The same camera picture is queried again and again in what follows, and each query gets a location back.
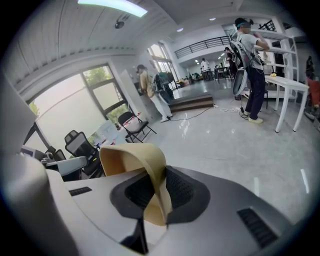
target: white pants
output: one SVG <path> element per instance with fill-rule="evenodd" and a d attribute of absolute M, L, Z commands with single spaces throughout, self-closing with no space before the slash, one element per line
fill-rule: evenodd
<path fill-rule="evenodd" d="M 156 109 L 162 115 L 162 120 L 165 120 L 165 119 L 167 119 L 167 117 L 172 116 L 169 106 L 167 104 L 165 104 L 164 102 L 161 102 L 161 100 L 158 98 L 158 96 L 156 94 L 152 98 L 150 98 L 150 100 L 152 100 Z"/>

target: black metal railing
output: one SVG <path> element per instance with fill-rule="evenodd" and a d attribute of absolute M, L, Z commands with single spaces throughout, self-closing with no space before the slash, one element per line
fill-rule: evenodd
<path fill-rule="evenodd" d="M 208 49 L 216 46 L 224 46 L 229 44 L 230 44 L 230 38 L 229 36 L 226 35 L 226 36 L 216 37 L 216 38 L 191 44 L 187 47 L 184 47 L 182 49 L 175 51 L 174 53 L 176 57 L 179 59 L 181 57 L 184 57 L 186 55 L 189 55 L 204 49 Z"/>
<path fill-rule="evenodd" d="M 269 30 L 269 31 L 276 31 L 275 24 L 273 23 L 272 19 L 269 20 L 267 23 L 263 25 L 259 25 L 259 30 Z"/>

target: white shirt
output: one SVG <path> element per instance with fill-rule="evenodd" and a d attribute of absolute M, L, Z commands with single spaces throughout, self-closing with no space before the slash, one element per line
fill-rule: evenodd
<path fill-rule="evenodd" d="M 239 32 L 236 40 L 239 42 L 241 41 L 240 43 L 245 48 L 246 53 L 250 55 L 251 53 L 253 53 L 253 49 L 259 39 L 254 37 L 252 34 L 244 34 Z M 259 65 L 256 61 L 251 61 L 250 67 L 263 70 L 262 65 Z"/>
<path fill-rule="evenodd" d="M 207 71 L 207 70 L 210 69 L 210 67 L 209 67 L 209 62 L 208 62 L 207 60 L 203 60 L 203 61 L 201 62 L 201 66 L 203 67 L 203 71 Z"/>

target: red pants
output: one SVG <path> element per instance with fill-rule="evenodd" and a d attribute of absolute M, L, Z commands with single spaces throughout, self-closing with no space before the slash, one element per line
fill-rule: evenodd
<path fill-rule="evenodd" d="M 316 80 L 306 79 L 311 93 L 312 105 L 319 105 L 320 103 L 320 82 Z"/>

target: white table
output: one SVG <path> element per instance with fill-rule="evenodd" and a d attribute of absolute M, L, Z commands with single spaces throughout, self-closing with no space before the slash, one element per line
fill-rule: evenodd
<path fill-rule="evenodd" d="M 298 129 L 298 126 L 300 124 L 301 118 L 303 116 L 304 110 L 305 110 L 305 106 L 306 106 L 306 102 L 307 102 L 307 95 L 308 95 L 308 89 L 309 87 L 303 83 L 297 82 L 297 81 L 293 81 L 284 77 L 280 77 L 280 76 L 276 76 L 276 77 L 272 77 L 270 75 L 265 75 L 265 81 L 269 82 L 269 83 L 274 83 L 276 84 L 276 101 L 275 101 L 275 108 L 274 111 L 278 110 L 278 106 L 279 106 L 279 94 L 280 94 L 280 87 L 284 88 L 284 98 L 283 98 L 283 104 L 282 104 L 282 110 L 281 110 L 281 114 L 280 114 L 280 118 L 278 121 L 278 124 L 275 128 L 275 131 L 278 133 L 280 131 L 281 125 L 284 121 L 285 118 L 285 114 L 286 114 L 286 110 L 287 110 L 287 106 L 288 106 L 288 101 L 289 101 L 289 93 L 291 90 L 296 90 L 296 91 L 301 91 L 303 92 L 303 96 L 302 96 L 302 101 L 301 101 L 301 106 L 300 106 L 300 110 L 299 110 L 299 114 L 298 117 L 295 121 L 294 127 L 293 127 L 293 131 L 296 132 Z"/>

